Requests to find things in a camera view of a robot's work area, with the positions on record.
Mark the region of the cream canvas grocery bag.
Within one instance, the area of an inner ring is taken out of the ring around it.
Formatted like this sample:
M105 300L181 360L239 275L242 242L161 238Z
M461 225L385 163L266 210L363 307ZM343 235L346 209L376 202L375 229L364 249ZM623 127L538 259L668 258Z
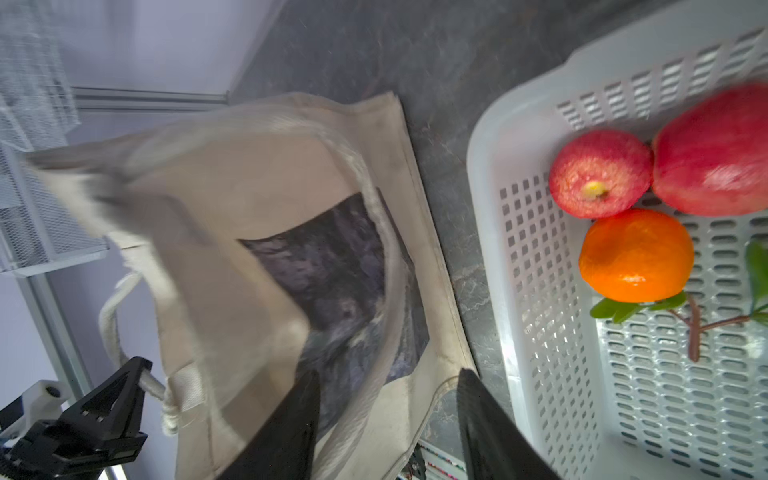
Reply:
M139 282L165 377L143 386L178 439L175 475L222 474L307 373L319 377L315 479L392 479L474 363L399 98L294 93L26 163Z

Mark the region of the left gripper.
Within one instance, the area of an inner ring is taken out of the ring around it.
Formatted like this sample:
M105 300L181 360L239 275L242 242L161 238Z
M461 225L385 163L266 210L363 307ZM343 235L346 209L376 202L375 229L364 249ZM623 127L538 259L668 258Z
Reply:
M151 367L133 357L59 420L35 423L14 446L1 449L1 477L98 479L136 460L147 440L140 431L145 391L139 383Z

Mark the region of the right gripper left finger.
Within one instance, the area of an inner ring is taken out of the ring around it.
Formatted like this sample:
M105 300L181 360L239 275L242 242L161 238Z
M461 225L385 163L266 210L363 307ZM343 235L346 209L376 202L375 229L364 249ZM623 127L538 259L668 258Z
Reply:
M319 375L310 371L296 381L259 432L217 479L309 479L320 401Z

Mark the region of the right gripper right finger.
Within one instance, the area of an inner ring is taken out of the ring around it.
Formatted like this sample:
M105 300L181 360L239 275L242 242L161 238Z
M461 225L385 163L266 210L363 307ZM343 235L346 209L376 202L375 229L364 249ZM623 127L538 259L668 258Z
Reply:
M460 371L456 398L468 478L559 479L474 371Z

